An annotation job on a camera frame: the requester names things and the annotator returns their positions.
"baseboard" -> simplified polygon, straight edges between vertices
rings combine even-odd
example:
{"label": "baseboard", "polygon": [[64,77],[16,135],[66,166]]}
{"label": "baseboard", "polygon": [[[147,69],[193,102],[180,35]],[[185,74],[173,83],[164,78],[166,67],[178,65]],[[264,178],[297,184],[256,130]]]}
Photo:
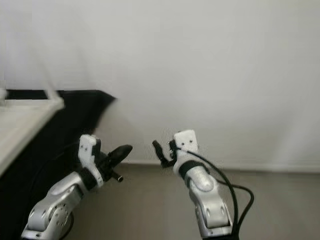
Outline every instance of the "baseboard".
{"label": "baseboard", "polygon": [[[157,159],[126,159],[126,164],[138,165],[160,165]],[[277,172],[277,173],[320,173],[320,162],[318,164],[281,164],[275,162],[257,163],[257,162],[241,162],[232,161],[225,163],[217,163],[217,167],[224,170],[240,170],[240,171],[259,171],[259,172]]]}

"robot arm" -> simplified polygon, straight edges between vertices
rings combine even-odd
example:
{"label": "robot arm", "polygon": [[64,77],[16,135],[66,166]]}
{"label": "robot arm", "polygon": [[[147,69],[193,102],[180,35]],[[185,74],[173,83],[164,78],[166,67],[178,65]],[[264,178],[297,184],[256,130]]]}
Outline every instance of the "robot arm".
{"label": "robot arm", "polygon": [[230,237],[233,223],[229,210],[219,195],[219,185],[207,167],[196,157],[187,153],[198,153],[198,143],[193,130],[178,132],[169,142],[170,156],[168,161],[162,148],[156,141],[153,142],[155,151],[161,160],[162,167],[173,166],[176,175],[182,177],[189,189],[189,195],[195,205],[195,215],[201,237],[203,239],[224,239]]}
{"label": "robot arm", "polygon": [[46,197],[31,210],[21,237],[29,240],[58,240],[72,210],[94,188],[100,188],[110,178],[118,182],[122,176],[113,168],[125,159],[132,146],[123,145],[108,155],[100,152],[101,142],[90,135],[82,135],[78,157],[82,169],[74,171],[53,185]]}

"black fabric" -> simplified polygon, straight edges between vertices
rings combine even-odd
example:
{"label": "black fabric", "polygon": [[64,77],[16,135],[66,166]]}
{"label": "black fabric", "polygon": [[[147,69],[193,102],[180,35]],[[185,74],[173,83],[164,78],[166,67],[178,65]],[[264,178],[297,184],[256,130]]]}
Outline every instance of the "black fabric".
{"label": "black fabric", "polygon": [[[46,99],[43,91],[9,90],[9,99]],[[20,238],[30,210],[77,161],[81,134],[93,133],[114,97],[97,90],[59,91],[60,110],[0,178],[0,239]]]}

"black cable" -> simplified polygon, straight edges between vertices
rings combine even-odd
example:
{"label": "black cable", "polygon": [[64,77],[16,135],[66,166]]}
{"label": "black cable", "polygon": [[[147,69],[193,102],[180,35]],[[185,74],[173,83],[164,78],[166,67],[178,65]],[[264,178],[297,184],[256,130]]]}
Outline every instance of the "black cable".
{"label": "black cable", "polygon": [[63,240],[64,238],[66,238],[66,236],[68,236],[68,234],[71,232],[73,226],[74,226],[74,223],[75,223],[75,217],[74,217],[74,214],[71,212],[70,213],[70,225],[68,227],[68,230],[62,235],[62,237],[59,238],[59,240]]}
{"label": "black cable", "polygon": [[229,179],[227,178],[227,176],[219,168],[217,168],[214,164],[209,162],[203,156],[201,156],[195,152],[189,151],[189,150],[181,149],[180,147],[177,147],[177,149],[201,159],[202,161],[207,163],[211,168],[213,168],[223,178],[223,180],[225,181],[225,184],[228,186],[228,188],[230,190],[232,202],[233,202],[234,216],[233,216],[233,227],[232,227],[231,234],[233,235],[233,234],[238,233],[239,232],[239,228],[238,228],[238,214],[239,214],[238,201],[237,201],[235,190],[234,190],[232,184],[230,183]]}
{"label": "black cable", "polygon": [[[223,185],[227,185],[226,182],[224,181],[221,181],[221,180],[218,180],[217,179],[217,182],[220,183],[220,184],[223,184]],[[249,212],[250,208],[252,207],[252,205],[254,204],[254,201],[255,201],[255,195],[254,193],[247,187],[245,186],[241,186],[241,185],[236,185],[236,184],[232,184],[232,187],[234,187],[235,189],[241,189],[241,190],[244,190],[246,191],[247,193],[249,193],[250,195],[250,200],[248,202],[248,204],[245,206],[240,218],[239,218],[239,221],[238,221],[238,232],[240,231],[240,227],[241,227],[241,224],[243,223],[247,213]]]}

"gray floor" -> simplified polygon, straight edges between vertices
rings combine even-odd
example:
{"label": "gray floor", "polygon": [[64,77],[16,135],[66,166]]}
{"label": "gray floor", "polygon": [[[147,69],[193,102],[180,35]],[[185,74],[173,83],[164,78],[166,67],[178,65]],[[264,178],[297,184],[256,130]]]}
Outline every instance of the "gray floor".
{"label": "gray floor", "polygon": [[[74,227],[66,240],[201,239],[188,190],[171,169],[124,164],[116,170],[124,181],[111,180],[83,199],[74,210]],[[241,240],[319,239],[320,175],[226,173],[256,197]],[[221,192],[230,203],[228,192]],[[238,195],[242,209],[247,195]]]}

